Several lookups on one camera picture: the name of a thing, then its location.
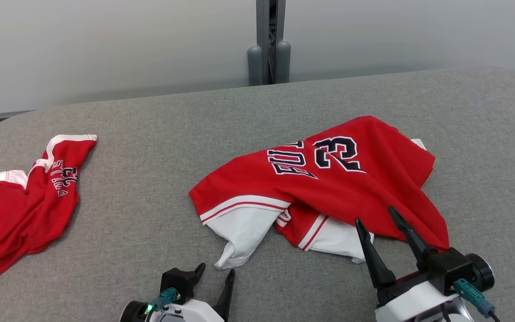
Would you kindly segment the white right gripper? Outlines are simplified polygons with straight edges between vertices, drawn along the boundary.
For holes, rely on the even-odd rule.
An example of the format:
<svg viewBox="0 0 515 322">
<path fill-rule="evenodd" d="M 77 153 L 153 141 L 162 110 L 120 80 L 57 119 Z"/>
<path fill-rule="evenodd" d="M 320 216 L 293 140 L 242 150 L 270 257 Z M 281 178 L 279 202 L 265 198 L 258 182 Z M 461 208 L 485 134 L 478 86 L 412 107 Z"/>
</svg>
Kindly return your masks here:
<svg viewBox="0 0 515 322">
<path fill-rule="evenodd" d="M 481 316 L 494 318 L 495 307 L 484 296 L 494 287 L 494 272 L 477 254 L 438 253 L 393 206 L 388 213 L 416 259 L 415 272 L 396 280 L 371 241 L 360 218 L 355 227 L 374 288 L 379 289 L 378 322 L 471 322 L 465 303 Z"/>
</svg>

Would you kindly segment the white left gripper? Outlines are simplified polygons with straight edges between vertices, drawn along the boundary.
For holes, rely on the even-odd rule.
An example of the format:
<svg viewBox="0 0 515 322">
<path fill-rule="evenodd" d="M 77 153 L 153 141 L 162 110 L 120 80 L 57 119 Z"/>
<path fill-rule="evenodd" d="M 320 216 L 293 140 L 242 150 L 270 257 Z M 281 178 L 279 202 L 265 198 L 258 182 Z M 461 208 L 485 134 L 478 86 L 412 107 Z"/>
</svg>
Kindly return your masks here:
<svg viewBox="0 0 515 322">
<path fill-rule="evenodd" d="M 194 270 L 194 285 L 202 279 L 206 263 Z M 213 308 L 203 301 L 190 300 L 184 305 L 169 304 L 160 310 L 148 302 L 131 301 L 123 310 L 121 322 L 228 322 L 236 271 L 231 269 L 225 279 L 220 298 Z"/>
</svg>

